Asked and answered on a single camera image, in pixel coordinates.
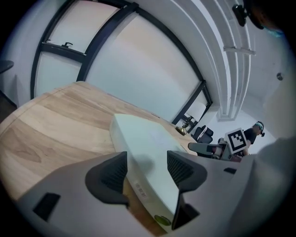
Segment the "white wall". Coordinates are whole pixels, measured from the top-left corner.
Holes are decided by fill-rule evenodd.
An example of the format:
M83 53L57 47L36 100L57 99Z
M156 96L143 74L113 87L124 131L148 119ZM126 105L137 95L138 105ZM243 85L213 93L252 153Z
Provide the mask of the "white wall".
M272 90L264 103L261 97L248 94L243 110L262 121L275 137L296 135L296 61L291 55L283 72L283 81L278 81L278 88Z
M275 137L296 135L296 61L290 58L290 66L278 89L264 104L265 124Z
M229 122L218 122L217 117L215 116L207 126L214 132L212 143L217 143L218 139L221 137L225 137L225 133L230 132L237 128L242 128L243 130L247 130L252 127L258 120L251 117L243 110L241 110L235 121ZM266 145L273 143L275 138L270 134L266 125L264 127L265 136L257 136L256 141L253 145L250 146L249 152L250 154L258 153L263 147Z
M40 38L65 0L40 0L22 18L8 39L1 59L14 66L0 75L0 90L17 106L30 100L31 70Z

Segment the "white pipe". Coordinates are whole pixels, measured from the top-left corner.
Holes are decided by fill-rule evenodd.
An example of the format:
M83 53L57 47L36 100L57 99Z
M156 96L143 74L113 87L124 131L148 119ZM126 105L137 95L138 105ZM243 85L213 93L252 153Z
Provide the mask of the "white pipe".
M243 53L243 54L249 54L249 55L256 55L256 51L254 50L249 50L249 49L245 49L245 48L236 48L234 47L223 47L223 51L224 52L233 52L233 53Z

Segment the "frosted window glass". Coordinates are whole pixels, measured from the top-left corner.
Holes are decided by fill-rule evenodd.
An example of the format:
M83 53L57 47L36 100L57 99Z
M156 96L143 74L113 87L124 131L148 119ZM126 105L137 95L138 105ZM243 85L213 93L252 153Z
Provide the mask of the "frosted window glass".
M40 96L45 92L50 92L55 88L75 82L80 67L80 62L42 52L36 74L35 95Z
M84 53L105 21L118 8L91 1L77 1L59 21L49 43L62 45L71 42L70 49Z
M86 81L167 121L199 83L174 43L141 16L107 40ZM203 94L199 100L204 103Z

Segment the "wall-mounted camera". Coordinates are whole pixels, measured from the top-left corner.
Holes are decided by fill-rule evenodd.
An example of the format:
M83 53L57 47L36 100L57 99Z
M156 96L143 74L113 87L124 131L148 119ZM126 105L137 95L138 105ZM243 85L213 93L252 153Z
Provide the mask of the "wall-mounted camera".
M252 1L251 0L244 0L244 6L234 4L232 7L232 11L234 12L235 17L236 17L240 26L244 27L247 22L246 19L247 19L247 17L249 17L251 22L258 29L261 29L261 30L264 29L264 27L260 24L260 22L253 15L251 8L252 8Z

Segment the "white ceiling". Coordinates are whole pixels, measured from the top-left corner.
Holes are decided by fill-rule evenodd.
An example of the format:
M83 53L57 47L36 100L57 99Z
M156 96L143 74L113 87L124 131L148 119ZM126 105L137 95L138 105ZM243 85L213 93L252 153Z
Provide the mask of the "white ceiling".
M252 50L256 51L256 55L251 56L247 93L264 103L280 84L277 73L284 76L287 70L290 49L284 37L276 38L267 30L257 29L250 21L247 25Z

